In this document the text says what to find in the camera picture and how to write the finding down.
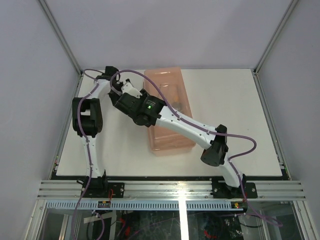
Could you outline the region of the aluminium frame post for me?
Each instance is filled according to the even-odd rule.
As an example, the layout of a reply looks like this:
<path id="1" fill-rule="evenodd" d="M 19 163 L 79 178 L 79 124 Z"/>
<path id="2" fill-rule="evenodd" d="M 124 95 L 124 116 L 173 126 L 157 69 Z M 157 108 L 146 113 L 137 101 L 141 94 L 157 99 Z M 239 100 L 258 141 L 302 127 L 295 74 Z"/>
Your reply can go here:
<path id="1" fill-rule="evenodd" d="M 252 69 L 252 73 L 256 76 L 259 71 L 262 69 L 265 61 L 267 60 L 268 56 L 270 55 L 274 45 L 276 44 L 278 38 L 282 34 L 282 31 L 284 30 L 287 22 L 289 21 L 291 15 L 295 11 L 297 5 L 300 3 L 300 0 L 291 0 L 287 9 L 285 10 L 280 22 L 278 23 L 274 33 L 272 34 L 272 37 L 270 38 L 266 48 L 263 51 L 262 56 L 260 57 L 259 61 L 255 65 L 255 67 Z"/>
<path id="2" fill-rule="evenodd" d="M 75 72 L 78 75 L 82 75 L 83 70 L 80 66 L 80 64 L 78 63 L 72 49 L 70 48 L 70 45 L 68 44 L 55 16 L 53 15 L 53 12 L 50 9 L 50 6 L 48 5 L 46 0 L 37 0 L 36 1 L 41 10 L 43 11 L 43 14 L 45 15 L 46 19 L 48 20 L 55 36 L 57 37 L 63 51 L 65 52 L 67 58 L 69 59 L 72 67 L 74 68 Z"/>

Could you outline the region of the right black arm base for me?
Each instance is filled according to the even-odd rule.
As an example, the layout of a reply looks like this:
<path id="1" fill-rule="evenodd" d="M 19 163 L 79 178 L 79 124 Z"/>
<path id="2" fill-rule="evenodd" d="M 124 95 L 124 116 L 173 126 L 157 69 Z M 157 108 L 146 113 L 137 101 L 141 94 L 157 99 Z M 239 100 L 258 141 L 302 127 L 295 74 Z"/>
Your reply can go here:
<path id="1" fill-rule="evenodd" d="M 257 199 L 257 189 L 253 182 L 247 182 L 247 176 L 242 175 L 242 187 L 247 199 Z M 214 199 L 240 199 L 244 198 L 242 187 L 231 187 L 225 182 L 219 182 L 217 180 L 211 181 L 212 192 L 210 193 Z"/>

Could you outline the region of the aluminium mounting rail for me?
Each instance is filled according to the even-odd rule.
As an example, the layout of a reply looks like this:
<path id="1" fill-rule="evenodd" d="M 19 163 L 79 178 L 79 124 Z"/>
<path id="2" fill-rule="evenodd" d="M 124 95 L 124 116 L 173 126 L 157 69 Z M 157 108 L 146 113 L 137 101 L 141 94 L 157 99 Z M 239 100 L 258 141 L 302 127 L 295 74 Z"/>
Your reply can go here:
<path id="1" fill-rule="evenodd" d="M 42 200 L 76 200 L 82 186 L 75 180 L 43 180 L 37 194 Z M 122 180 L 113 192 L 124 200 L 212 199 L 220 189 L 212 181 L 146 181 Z M 245 196 L 253 201 L 305 201 L 303 186 L 295 180 L 248 181 Z"/>

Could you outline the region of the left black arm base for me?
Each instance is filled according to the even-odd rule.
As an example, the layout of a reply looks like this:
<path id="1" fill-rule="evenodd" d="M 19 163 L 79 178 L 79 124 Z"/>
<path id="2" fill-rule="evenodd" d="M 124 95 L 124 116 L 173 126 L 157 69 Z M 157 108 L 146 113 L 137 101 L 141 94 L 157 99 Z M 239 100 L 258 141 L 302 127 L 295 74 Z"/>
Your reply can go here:
<path id="1" fill-rule="evenodd" d="M 78 179 L 76 182 L 82 185 L 81 195 L 84 198 L 118 199 L 124 197 L 125 183 L 110 182 L 105 173 L 97 178 L 86 176 L 84 180 Z"/>

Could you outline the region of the left aluminium frame post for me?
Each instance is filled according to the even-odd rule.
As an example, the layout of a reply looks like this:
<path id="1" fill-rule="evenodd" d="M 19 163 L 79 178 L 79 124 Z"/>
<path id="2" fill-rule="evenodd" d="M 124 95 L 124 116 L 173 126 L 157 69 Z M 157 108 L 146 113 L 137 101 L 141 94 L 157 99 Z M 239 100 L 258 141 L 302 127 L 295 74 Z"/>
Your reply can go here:
<path id="1" fill-rule="evenodd" d="M 55 16 L 53 15 L 53 12 L 50 9 L 50 6 L 48 5 L 46 0 L 37 0 L 36 1 L 41 10 L 43 11 L 43 14 L 45 15 L 46 19 L 48 20 L 55 36 L 57 37 L 63 51 L 65 52 L 67 58 L 69 59 L 72 67 L 74 68 L 75 72 L 78 75 L 82 75 L 83 70 L 80 66 L 80 64 L 78 63 L 72 49 L 70 48 L 70 45 L 68 44 Z"/>

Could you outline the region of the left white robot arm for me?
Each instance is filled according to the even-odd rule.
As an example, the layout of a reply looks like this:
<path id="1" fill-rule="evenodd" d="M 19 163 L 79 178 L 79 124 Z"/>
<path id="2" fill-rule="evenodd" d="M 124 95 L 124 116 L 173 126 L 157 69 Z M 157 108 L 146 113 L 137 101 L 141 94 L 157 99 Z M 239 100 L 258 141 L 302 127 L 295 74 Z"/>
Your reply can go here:
<path id="1" fill-rule="evenodd" d="M 72 128 L 80 137 L 86 157 L 86 176 L 82 192 L 103 191 L 107 188 L 106 170 L 99 157 L 97 136 L 103 129 L 101 100 L 110 91 L 111 77 L 118 71 L 106 66 L 93 78 L 91 90 L 83 97 L 72 100 Z"/>

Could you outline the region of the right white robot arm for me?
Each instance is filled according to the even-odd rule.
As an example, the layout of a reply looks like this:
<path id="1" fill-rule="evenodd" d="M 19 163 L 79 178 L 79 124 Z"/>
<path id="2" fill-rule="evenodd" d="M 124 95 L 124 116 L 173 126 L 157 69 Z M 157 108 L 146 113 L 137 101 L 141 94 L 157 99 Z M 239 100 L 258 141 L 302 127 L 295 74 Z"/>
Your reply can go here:
<path id="1" fill-rule="evenodd" d="M 217 167 L 224 178 L 222 188 L 226 197 L 232 198 L 241 194 L 241 187 L 246 183 L 246 177 L 232 167 L 228 161 L 227 127 L 207 126 L 191 117 L 175 111 L 165 101 L 149 95 L 145 90 L 141 96 L 129 93 L 118 95 L 109 93 L 112 105 L 128 116 L 138 126 L 158 126 L 172 130 L 192 140 L 203 148 L 200 160 L 208 166 Z"/>

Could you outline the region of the right aluminium frame post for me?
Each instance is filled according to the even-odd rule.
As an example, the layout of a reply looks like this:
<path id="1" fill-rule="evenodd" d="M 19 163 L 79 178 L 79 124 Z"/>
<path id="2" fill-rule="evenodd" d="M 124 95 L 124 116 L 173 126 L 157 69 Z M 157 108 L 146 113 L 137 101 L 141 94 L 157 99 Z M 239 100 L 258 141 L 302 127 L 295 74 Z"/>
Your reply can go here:
<path id="1" fill-rule="evenodd" d="M 265 61 L 267 60 L 268 56 L 270 55 L 274 45 L 276 44 L 278 38 L 282 34 L 282 31 L 284 30 L 287 22 L 289 21 L 291 15 L 295 11 L 297 5 L 300 3 L 300 0 L 291 0 L 287 9 L 285 10 L 280 22 L 278 23 L 274 33 L 272 34 L 272 37 L 270 38 L 266 48 L 263 51 L 262 56 L 260 57 L 259 61 L 255 65 L 255 67 L 252 69 L 252 73 L 256 76 L 259 71 L 262 69 Z"/>

